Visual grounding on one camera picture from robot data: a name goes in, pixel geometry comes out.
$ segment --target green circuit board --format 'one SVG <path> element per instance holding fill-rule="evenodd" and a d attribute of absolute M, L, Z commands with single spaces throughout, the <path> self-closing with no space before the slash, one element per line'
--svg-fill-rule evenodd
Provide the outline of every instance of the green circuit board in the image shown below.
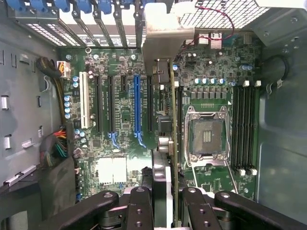
<path fill-rule="evenodd" d="M 248 63 L 255 66 L 255 58 L 260 54 L 260 44 L 255 41 L 252 45 L 241 45 L 240 38 L 223 45 L 221 50 L 213 50 L 208 46 L 196 46 L 186 49 L 175 58 L 178 69 L 175 71 L 175 81 L 183 87 L 182 110 L 178 113 L 185 115 L 188 106 L 193 105 L 197 111 L 217 111 L 226 106 L 232 116 L 233 89 L 231 81 L 250 79 L 256 69 L 246 71 L 240 68 Z M 161 113 L 170 112 L 170 102 L 167 93 L 161 100 L 158 86 L 152 85 L 153 100 L 147 101 L 148 82 L 144 72 L 142 55 L 139 50 L 93 49 L 86 54 L 83 49 L 65 49 L 62 60 L 67 54 L 72 55 L 71 79 L 65 81 L 65 95 L 71 96 L 71 121 L 74 128 L 84 132 L 85 136 L 75 135 L 74 148 L 77 150 L 76 159 L 79 167 L 79 190 L 83 198 L 92 196 L 102 190 L 112 190 L 122 194 L 129 186 L 137 186 L 142 182 L 142 168 L 152 167 L 151 149 L 157 148 L 158 125 L 156 117 Z M 89 126 L 81 128 L 78 121 L 81 116 L 81 101 L 79 88 L 73 85 L 73 76 L 80 77 L 80 72 L 93 71 L 93 78 L 88 77 L 88 107 Z M 139 144 L 134 135 L 134 85 L 133 76 L 141 77 L 141 127 L 142 140 L 145 148 Z M 114 116 L 109 116 L 110 98 L 108 76 L 113 79 Z M 224 79 L 222 84 L 202 84 L 203 78 L 210 80 Z M 148 106 L 152 106 L 153 123 L 148 131 Z M 113 119 L 117 148 L 109 136 L 110 120 Z M 187 184 L 194 186 L 195 181 L 191 168 L 181 159 L 181 168 Z M 226 167 L 197 167 L 196 179 L 199 187 L 206 191 L 232 190 L 232 182 Z M 253 198 L 255 191 L 254 176 L 236 176 L 239 193 L 247 198 Z"/>

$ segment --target metal support bracket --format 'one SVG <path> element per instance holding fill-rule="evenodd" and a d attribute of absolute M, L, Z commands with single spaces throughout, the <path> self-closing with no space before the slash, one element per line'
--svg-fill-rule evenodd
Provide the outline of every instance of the metal support bracket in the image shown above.
<path fill-rule="evenodd" d="M 109 32 L 107 31 L 105 24 L 101 20 L 101 11 L 99 9 L 97 9 L 96 6 L 94 6 L 93 17 L 94 17 L 94 20 L 97 23 L 97 25 L 100 27 L 102 34 L 104 35 L 109 47 L 114 48 L 114 44 L 113 44 L 113 41 L 112 41 L 112 39 L 109 35 Z"/>
<path fill-rule="evenodd" d="M 87 28 L 86 24 L 82 21 L 82 19 L 81 19 L 81 12 L 80 12 L 80 10 L 78 9 L 78 7 L 76 5 L 73 5 L 73 10 L 72 10 L 71 14 L 72 14 L 72 17 L 75 20 L 75 22 L 89 36 L 89 38 L 92 40 L 94 45 L 96 47 L 101 47 L 99 42 L 97 41 L 97 39 L 92 34 L 92 32 L 89 30 L 89 28 Z"/>
<path fill-rule="evenodd" d="M 123 25 L 123 21 L 121 19 L 121 8 L 119 5 L 115 4 L 114 5 L 114 19 L 115 19 L 115 24 L 119 33 L 119 37 L 121 39 L 121 43 L 123 45 L 123 48 L 128 48 L 127 44 L 127 38 L 126 38 L 126 33 Z"/>

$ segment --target red wire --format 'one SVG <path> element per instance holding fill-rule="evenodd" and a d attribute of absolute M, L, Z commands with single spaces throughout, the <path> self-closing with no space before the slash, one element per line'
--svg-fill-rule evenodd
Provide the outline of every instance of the red wire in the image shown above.
<path fill-rule="evenodd" d="M 183 49 L 185 50 L 189 45 L 191 45 L 193 42 L 195 42 L 196 40 L 199 40 L 200 38 L 205 38 L 205 39 L 208 39 L 209 41 L 222 41 L 222 40 L 226 40 L 230 37 L 232 37 L 234 35 L 234 32 L 235 32 L 235 25 L 234 23 L 232 22 L 231 18 L 224 12 L 221 12 L 220 10 L 216 10 L 216 9 L 212 9 L 212 8 L 206 8 L 206 7 L 203 7 L 203 6 L 197 6 L 198 9 L 201 9 L 201 10 L 207 10 L 207 11 L 215 11 L 215 12 L 218 12 L 220 14 L 222 14 L 224 17 L 226 17 L 230 23 L 231 23 L 231 27 L 232 27 L 232 31 L 231 31 L 231 34 L 228 35 L 226 38 L 210 38 L 210 37 L 205 37 L 205 36 L 199 36 L 197 38 L 195 38 L 193 41 L 191 41 L 190 43 L 188 43 Z"/>

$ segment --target motherboard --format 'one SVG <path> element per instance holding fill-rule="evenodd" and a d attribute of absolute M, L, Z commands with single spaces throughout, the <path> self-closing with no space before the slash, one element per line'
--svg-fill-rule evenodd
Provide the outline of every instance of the motherboard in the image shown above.
<path fill-rule="evenodd" d="M 151 150 L 171 130 L 170 111 L 176 108 L 178 160 L 188 186 L 233 190 L 221 163 L 228 161 L 238 193 L 253 199 L 259 96 L 253 76 L 260 49 L 258 40 L 245 45 L 236 37 L 220 49 L 197 45 L 180 51 L 173 65 L 176 105 L 170 85 L 145 75 L 139 50 L 63 50 L 63 60 L 71 57 L 65 116 L 74 127 L 76 188 L 82 198 L 106 189 L 122 194 L 140 185 L 142 169 L 152 167 Z M 203 164 L 208 157 L 218 163 Z"/>

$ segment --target mounting screw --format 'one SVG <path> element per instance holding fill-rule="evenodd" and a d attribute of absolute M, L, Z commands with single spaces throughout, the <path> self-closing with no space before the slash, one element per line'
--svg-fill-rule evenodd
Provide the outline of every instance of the mounting screw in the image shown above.
<path fill-rule="evenodd" d="M 298 21 L 298 18 L 296 17 L 291 17 L 290 22 L 291 23 L 296 23 Z"/>
<path fill-rule="evenodd" d="M 112 196 L 113 196 L 112 194 L 106 193 L 106 194 L 104 195 L 104 198 L 110 198 L 110 197 L 112 197 Z"/>
<path fill-rule="evenodd" d="M 66 60 L 71 61 L 71 60 L 72 60 L 72 55 L 67 54 L 67 55 L 66 55 Z"/>
<path fill-rule="evenodd" d="M 221 196 L 224 197 L 224 198 L 229 198 L 230 195 L 228 193 L 221 193 Z"/>
<path fill-rule="evenodd" d="M 136 191 L 139 192 L 139 193 L 141 193 L 141 192 L 144 192 L 145 190 L 142 189 L 142 188 L 138 188 Z"/>
<path fill-rule="evenodd" d="M 195 192 L 196 192 L 196 189 L 195 189 L 195 188 L 189 188 L 188 191 L 189 191 L 190 193 L 195 193 Z"/>

